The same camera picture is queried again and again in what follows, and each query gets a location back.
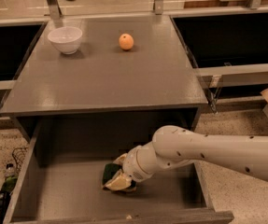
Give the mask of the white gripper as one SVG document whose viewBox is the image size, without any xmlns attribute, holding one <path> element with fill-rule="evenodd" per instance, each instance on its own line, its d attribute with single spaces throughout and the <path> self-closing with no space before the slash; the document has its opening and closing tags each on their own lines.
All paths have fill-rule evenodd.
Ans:
<svg viewBox="0 0 268 224">
<path fill-rule="evenodd" d="M 143 182 L 151 178 L 138 163 L 138 151 L 141 146 L 131 149 L 127 154 L 123 153 L 115 160 L 114 164 L 122 166 L 122 170 L 117 172 L 106 171 L 103 175 L 103 187 L 112 191 L 129 191 L 132 189 L 132 180 L 134 182 Z"/>
</svg>

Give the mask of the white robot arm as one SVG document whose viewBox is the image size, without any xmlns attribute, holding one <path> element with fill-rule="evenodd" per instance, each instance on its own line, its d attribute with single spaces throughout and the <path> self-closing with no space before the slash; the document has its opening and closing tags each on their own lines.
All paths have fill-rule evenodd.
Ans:
<svg viewBox="0 0 268 224">
<path fill-rule="evenodd" d="M 154 174 L 205 161 L 268 182 L 268 136 L 208 135 L 167 125 L 105 166 L 104 189 L 131 191 Z"/>
</svg>

